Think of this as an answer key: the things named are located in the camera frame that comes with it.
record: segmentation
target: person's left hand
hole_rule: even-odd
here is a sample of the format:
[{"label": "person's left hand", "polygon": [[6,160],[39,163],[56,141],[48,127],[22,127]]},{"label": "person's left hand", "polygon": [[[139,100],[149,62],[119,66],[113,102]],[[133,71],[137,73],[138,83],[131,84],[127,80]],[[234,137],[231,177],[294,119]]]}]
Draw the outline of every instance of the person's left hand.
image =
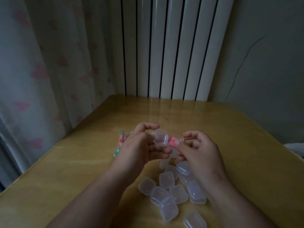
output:
[{"label": "person's left hand", "polygon": [[144,122],[136,126],[133,133],[124,141],[120,151],[112,163],[111,171],[127,186],[140,175],[144,165],[154,159],[167,159],[172,153],[169,147],[157,146],[153,137],[146,130],[156,130],[159,125]]}]

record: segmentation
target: white curtain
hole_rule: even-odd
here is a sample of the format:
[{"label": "white curtain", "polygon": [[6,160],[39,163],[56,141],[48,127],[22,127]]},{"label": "white curtain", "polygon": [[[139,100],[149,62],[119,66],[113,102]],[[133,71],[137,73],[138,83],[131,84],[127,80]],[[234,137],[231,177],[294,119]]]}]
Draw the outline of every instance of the white curtain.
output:
[{"label": "white curtain", "polygon": [[105,0],[0,0],[4,186],[115,94],[106,9]]}]

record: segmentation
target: wooden table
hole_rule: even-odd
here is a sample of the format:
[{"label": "wooden table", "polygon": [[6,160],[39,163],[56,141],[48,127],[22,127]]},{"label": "wooden table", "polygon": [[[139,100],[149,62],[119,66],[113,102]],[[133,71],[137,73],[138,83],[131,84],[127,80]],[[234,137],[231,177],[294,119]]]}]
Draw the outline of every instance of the wooden table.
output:
[{"label": "wooden table", "polygon": [[[155,122],[170,133],[203,130],[218,144],[235,186],[279,227],[304,226],[304,162],[227,104],[110,96],[0,196],[0,227],[44,227],[113,161],[119,129]],[[113,227],[184,227],[196,209],[208,228],[221,227],[211,205],[179,205],[164,224],[137,189],[144,176],[158,183],[159,160],[149,162],[124,193]]]}]

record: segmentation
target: hand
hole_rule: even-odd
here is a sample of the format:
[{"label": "hand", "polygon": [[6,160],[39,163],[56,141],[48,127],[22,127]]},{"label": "hand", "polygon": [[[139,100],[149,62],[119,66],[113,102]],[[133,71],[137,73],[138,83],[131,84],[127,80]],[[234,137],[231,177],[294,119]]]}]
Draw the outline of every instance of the hand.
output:
[{"label": "hand", "polygon": [[184,142],[178,144],[179,161],[187,160],[190,168],[205,191],[222,181],[229,181],[218,146],[202,131],[183,133]]},{"label": "hand", "polygon": [[156,130],[159,125],[140,123],[133,133],[124,141],[109,171],[115,174],[127,186],[140,175],[144,165],[154,159],[167,159],[172,153],[169,147],[157,146],[153,137],[146,130]]}]

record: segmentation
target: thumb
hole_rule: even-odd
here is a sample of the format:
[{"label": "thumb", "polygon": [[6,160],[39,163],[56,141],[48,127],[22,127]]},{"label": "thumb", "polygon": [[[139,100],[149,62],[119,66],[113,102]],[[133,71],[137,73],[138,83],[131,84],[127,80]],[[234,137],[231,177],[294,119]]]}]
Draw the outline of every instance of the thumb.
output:
[{"label": "thumb", "polygon": [[187,160],[193,157],[194,150],[186,143],[176,140],[175,144],[177,145],[177,149],[184,155]]}]

